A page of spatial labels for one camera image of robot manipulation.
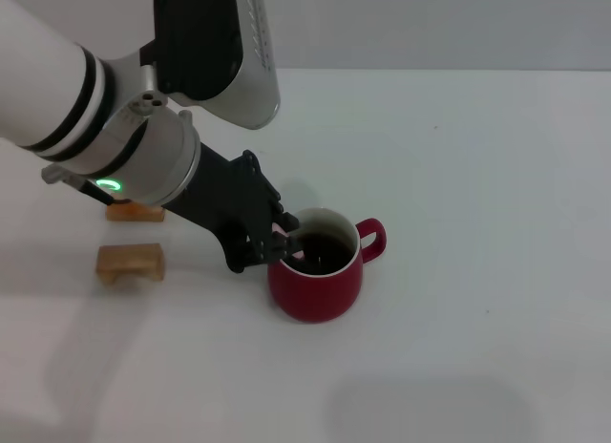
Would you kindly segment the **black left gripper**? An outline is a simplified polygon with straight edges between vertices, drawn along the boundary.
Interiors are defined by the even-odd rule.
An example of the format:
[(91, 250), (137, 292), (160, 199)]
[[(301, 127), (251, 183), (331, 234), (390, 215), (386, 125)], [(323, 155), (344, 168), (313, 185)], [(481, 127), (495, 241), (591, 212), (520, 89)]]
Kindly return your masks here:
[(211, 232), (235, 273), (303, 251), (296, 238), (272, 231), (273, 224), (294, 231), (299, 221), (284, 210), (280, 193), (249, 150), (228, 160), (201, 145), (194, 176), (164, 208)]

